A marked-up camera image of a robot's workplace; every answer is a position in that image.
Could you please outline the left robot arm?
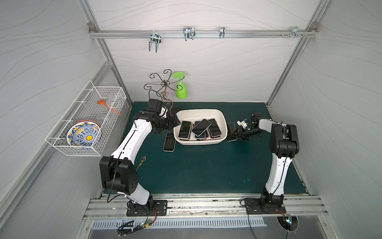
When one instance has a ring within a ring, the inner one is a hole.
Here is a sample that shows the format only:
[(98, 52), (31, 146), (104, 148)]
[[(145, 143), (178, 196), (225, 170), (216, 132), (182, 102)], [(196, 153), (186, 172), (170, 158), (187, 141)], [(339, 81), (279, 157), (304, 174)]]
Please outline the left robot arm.
[(134, 166), (135, 159), (153, 128), (167, 130), (179, 125), (177, 115), (139, 111), (134, 117), (131, 130), (121, 145), (111, 156), (103, 156), (99, 162), (103, 189), (109, 192), (114, 191), (147, 211), (152, 210), (154, 207), (153, 196), (139, 183), (139, 175)]

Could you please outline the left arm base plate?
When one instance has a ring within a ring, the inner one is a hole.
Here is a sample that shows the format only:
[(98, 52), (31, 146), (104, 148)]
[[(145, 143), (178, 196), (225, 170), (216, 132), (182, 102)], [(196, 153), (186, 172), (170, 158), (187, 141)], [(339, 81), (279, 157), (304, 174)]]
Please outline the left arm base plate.
[(127, 202), (127, 217), (154, 217), (167, 215), (167, 200), (154, 200), (150, 205), (140, 205), (131, 201)]

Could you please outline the diagonal phone white case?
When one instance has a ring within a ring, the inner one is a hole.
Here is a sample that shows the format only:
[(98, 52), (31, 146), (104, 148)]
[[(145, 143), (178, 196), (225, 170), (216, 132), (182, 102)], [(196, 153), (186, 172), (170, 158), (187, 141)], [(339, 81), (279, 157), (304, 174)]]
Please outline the diagonal phone white case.
[(195, 136), (200, 136), (203, 134), (209, 127), (211, 126), (211, 122), (207, 119), (202, 119), (199, 123), (195, 124), (192, 129), (192, 133)]

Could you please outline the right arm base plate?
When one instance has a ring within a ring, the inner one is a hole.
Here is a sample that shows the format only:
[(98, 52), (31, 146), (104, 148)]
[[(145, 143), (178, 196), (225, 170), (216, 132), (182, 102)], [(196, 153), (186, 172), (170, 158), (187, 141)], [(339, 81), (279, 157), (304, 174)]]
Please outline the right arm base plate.
[(246, 208), (248, 215), (257, 214), (286, 214), (286, 209), (282, 202), (268, 198), (243, 198), (240, 205)]

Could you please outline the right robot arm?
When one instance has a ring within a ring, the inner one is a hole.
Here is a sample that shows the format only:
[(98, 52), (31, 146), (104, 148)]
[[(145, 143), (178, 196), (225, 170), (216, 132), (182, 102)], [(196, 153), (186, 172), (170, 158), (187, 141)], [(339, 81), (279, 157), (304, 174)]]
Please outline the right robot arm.
[(270, 133), (270, 151), (272, 166), (264, 191), (259, 199), (259, 207), (263, 213), (286, 213), (284, 208), (285, 181), (288, 168), (299, 152), (297, 128), (293, 124), (284, 124), (271, 119), (252, 116), (252, 124), (244, 120), (236, 122), (239, 126), (237, 136), (242, 139), (260, 134)]

